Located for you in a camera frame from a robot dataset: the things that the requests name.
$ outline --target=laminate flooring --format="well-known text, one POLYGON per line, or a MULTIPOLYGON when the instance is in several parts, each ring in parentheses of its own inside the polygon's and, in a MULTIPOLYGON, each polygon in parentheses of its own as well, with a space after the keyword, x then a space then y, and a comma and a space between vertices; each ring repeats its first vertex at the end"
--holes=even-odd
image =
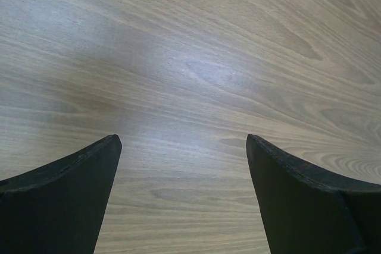
POLYGON ((381 184, 381 0, 1 0, 0 179, 117 133, 95 253, 269 253, 248 133, 381 184))

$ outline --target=black object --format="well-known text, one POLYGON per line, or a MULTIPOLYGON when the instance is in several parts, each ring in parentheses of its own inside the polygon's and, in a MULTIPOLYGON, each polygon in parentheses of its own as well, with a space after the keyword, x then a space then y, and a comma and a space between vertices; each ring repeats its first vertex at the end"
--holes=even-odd
POLYGON ((246 141, 272 254, 380 254, 381 185, 335 174, 275 147, 246 141))
POLYGON ((120 152, 107 136, 0 181, 0 253, 93 253, 120 152))

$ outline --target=wooden floor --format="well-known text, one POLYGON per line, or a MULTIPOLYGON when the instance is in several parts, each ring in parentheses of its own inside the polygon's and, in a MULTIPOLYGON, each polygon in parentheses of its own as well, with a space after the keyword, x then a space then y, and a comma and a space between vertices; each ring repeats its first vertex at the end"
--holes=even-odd
POLYGON ((0 179, 123 142, 96 253, 269 253, 248 133, 381 183, 381 0, 1 2, 0 179))

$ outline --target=wood grain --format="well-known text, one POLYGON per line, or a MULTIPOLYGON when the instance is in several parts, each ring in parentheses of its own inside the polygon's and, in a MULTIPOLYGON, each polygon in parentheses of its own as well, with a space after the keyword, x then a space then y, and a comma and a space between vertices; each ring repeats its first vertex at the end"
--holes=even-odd
POLYGON ((247 133, 381 183, 381 0, 1 0, 0 179, 111 133, 96 253, 269 253, 247 133))

